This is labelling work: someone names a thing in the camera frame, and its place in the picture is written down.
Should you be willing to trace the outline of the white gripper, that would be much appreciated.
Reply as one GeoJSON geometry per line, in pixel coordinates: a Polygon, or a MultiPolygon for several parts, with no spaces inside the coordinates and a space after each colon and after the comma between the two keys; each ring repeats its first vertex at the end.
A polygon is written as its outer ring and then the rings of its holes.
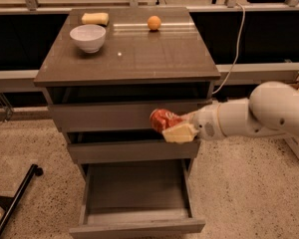
{"type": "Polygon", "coordinates": [[[199,135],[205,140],[221,140],[225,138],[222,132],[218,110],[220,104],[208,105],[196,111],[192,117],[192,125],[182,122],[169,127],[162,132],[166,142],[185,143],[191,142],[199,135]]]}

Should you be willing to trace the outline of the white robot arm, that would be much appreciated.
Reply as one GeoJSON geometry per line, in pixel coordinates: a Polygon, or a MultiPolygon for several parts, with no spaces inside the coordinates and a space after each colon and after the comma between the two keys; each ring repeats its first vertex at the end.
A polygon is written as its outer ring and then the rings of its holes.
{"type": "Polygon", "coordinates": [[[167,142],[190,142],[198,136],[221,140],[230,136],[299,138],[299,91],[280,82],[259,85],[249,98],[204,106],[162,132],[167,142]]]}

